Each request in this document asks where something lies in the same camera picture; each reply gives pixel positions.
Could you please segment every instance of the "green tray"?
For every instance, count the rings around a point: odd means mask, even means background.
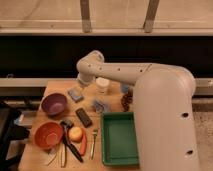
[[[102,114],[101,141],[104,165],[139,164],[133,113]]]

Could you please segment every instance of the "fork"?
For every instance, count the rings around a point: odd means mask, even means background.
[[[93,159],[93,156],[94,156],[95,140],[96,140],[97,134],[98,134],[98,129],[93,129],[93,131],[92,131],[93,143],[92,143],[92,149],[91,149],[91,152],[90,152],[91,159]]]

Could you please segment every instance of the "handle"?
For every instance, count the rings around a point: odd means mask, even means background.
[[[77,148],[76,148],[73,144],[71,144],[71,143],[67,144],[67,146],[69,147],[70,151],[74,154],[74,156],[75,156],[80,162],[83,162],[83,159],[81,158],[81,155],[79,154]]]
[[[66,164],[66,146],[61,144],[61,167],[65,167]]]
[[[44,165],[48,166],[56,157],[56,153],[57,153],[57,147],[53,147],[51,149],[51,151],[48,154],[48,157],[46,158],[46,160],[44,161]]]
[[[87,149],[87,136],[86,136],[86,132],[83,130],[83,138],[81,141],[81,147],[79,149],[79,153],[81,156],[83,156],[85,154],[86,149]]]
[[[91,157],[91,159],[93,159],[94,151],[95,151],[95,139],[93,140],[92,149],[91,149],[91,152],[90,152],[90,157]]]

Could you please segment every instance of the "black wall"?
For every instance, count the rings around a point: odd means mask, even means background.
[[[213,77],[213,37],[1,36],[0,77],[76,77],[76,62],[100,50],[107,62],[181,65]]]

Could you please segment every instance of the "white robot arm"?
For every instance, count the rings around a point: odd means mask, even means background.
[[[77,69],[84,86],[95,76],[134,85],[141,170],[200,171],[191,103],[196,85],[188,70],[153,63],[104,63],[99,51],[80,59]]]

